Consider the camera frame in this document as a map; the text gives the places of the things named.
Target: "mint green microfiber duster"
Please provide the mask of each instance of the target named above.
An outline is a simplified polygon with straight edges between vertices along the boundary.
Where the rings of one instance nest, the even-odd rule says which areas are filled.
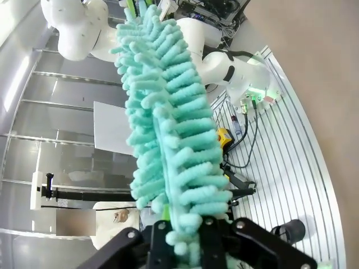
[[[222,150],[213,112],[206,99],[187,44],[175,20],[161,22],[155,5],[140,2],[141,17],[125,10],[127,22],[117,26],[119,53],[115,66],[129,96],[126,113],[133,130],[138,169],[131,194],[138,208],[152,201],[161,213],[169,204],[179,264],[199,265],[197,230],[201,216],[225,216],[232,193],[219,168]]]

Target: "black cylindrical object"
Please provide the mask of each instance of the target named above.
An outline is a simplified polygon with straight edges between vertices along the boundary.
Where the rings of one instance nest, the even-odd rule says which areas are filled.
[[[300,220],[291,220],[283,225],[274,227],[270,232],[280,237],[283,241],[293,245],[303,240],[305,236],[305,226]]]
[[[54,177],[54,174],[51,174],[51,173],[47,173],[46,174],[46,198],[50,199],[51,198],[51,182],[52,182],[52,179]]]

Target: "white sheet of paper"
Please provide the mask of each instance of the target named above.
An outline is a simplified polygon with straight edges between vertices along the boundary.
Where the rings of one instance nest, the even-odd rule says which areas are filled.
[[[95,148],[132,155],[126,140],[131,134],[125,108],[94,102]]]

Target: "black clamp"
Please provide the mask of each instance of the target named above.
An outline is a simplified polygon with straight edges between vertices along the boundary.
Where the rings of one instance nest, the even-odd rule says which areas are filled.
[[[135,269],[144,264],[146,269],[176,268],[173,247],[165,242],[171,229],[163,220],[141,233],[126,228],[77,269]],[[226,253],[254,269],[317,269],[314,259],[246,218],[229,224],[204,217],[199,236],[202,269],[226,269]]]
[[[241,180],[240,175],[231,171],[231,167],[229,165],[223,166],[222,169],[223,169],[224,174],[229,178],[229,181],[234,186],[236,186],[238,188],[238,190],[243,191],[243,196],[252,195],[252,194],[256,193],[257,183],[255,183],[254,181],[244,180],[244,177],[242,177],[243,180]]]

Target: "black cable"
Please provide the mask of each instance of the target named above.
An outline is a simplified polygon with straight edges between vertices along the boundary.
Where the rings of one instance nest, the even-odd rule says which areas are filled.
[[[224,52],[224,53],[229,53],[231,56],[233,57],[248,57],[248,58],[255,58],[257,59],[257,57],[250,52],[246,52],[245,50],[239,50],[239,51],[233,51],[233,50],[224,50],[224,49],[218,49],[218,48],[213,48],[210,46],[205,45],[205,49],[208,51],[208,54],[211,52]]]
[[[75,208],[75,207],[65,207],[65,206],[41,206],[44,208],[58,208],[58,209],[82,209],[82,208]],[[96,211],[107,211],[107,210],[120,210],[120,209],[128,209],[128,208],[137,208],[136,206],[127,206],[127,207],[114,207],[114,208],[103,208],[103,209],[96,209]]]
[[[248,115],[244,114],[245,116],[245,132],[243,133],[242,137],[236,142],[234,143],[232,146],[230,146],[224,154],[229,153],[231,150],[233,150],[236,146],[238,146],[247,136],[248,134]]]
[[[256,129],[255,129],[255,132],[254,132],[254,136],[253,136],[253,141],[252,141],[252,145],[251,145],[251,150],[249,152],[249,155],[248,155],[248,160],[247,160],[247,163],[243,166],[237,166],[237,165],[234,165],[234,164],[231,164],[228,162],[228,153],[225,154],[225,156],[227,157],[227,165],[231,166],[231,167],[234,167],[234,168],[239,168],[239,169],[243,169],[243,168],[246,168],[248,166],[248,164],[250,163],[250,160],[251,160],[251,155],[252,155],[252,152],[253,152],[253,148],[254,148],[254,143],[256,142],[256,137],[257,137],[257,133],[258,133],[258,113],[257,113],[257,109],[254,110],[255,113],[256,113],[256,119],[255,119],[255,122],[256,122]]]
[[[223,175],[225,175],[225,170],[224,170],[224,168],[225,168],[225,166],[228,164],[228,155],[226,155],[226,156],[227,156],[227,159],[224,161],[224,164],[222,165]]]

